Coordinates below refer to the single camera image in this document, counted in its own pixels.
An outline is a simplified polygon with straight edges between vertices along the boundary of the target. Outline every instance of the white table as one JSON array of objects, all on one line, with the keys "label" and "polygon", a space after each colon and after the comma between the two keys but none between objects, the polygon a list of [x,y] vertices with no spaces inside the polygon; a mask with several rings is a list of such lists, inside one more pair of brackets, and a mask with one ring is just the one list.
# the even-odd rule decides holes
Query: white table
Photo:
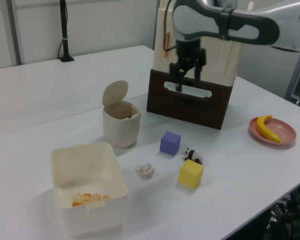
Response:
[{"label": "white table", "polygon": [[[300,184],[300,107],[270,92],[238,77],[222,130],[146,112],[146,95],[129,101],[141,110],[138,140],[114,149],[129,190],[126,216],[116,231],[85,239],[223,239]],[[294,146],[267,145],[249,134],[249,121],[267,114],[293,126]],[[166,131],[181,135],[176,156],[159,152]],[[103,140],[101,107],[1,134],[0,239],[69,239],[54,199],[50,153]],[[204,158],[195,190],[177,184],[186,147]],[[149,180],[135,171],[147,162],[156,171]]]}]

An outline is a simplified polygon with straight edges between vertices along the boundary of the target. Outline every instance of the black cable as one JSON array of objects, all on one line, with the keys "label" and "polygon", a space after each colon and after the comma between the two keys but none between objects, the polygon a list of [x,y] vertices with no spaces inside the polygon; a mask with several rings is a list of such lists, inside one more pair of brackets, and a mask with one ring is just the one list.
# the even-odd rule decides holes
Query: black cable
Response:
[{"label": "black cable", "polygon": [[167,12],[168,12],[168,8],[169,5],[171,3],[171,0],[168,1],[168,4],[166,5],[166,9],[164,12],[164,24],[163,24],[163,49],[165,51],[171,51],[172,49],[175,49],[177,47],[177,45],[174,45],[172,47],[166,48],[165,43],[166,43],[166,22],[167,22]]},{"label": "black cable", "polygon": [[[68,9],[67,9],[67,4],[64,3],[64,5],[65,5],[65,25],[67,26],[68,25]],[[61,46],[63,43],[64,43],[64,40],[62,39],[60,46],[59,46],[57,59],[59,59],[59,53],[60,53],[60,49],[61,49]]]}]

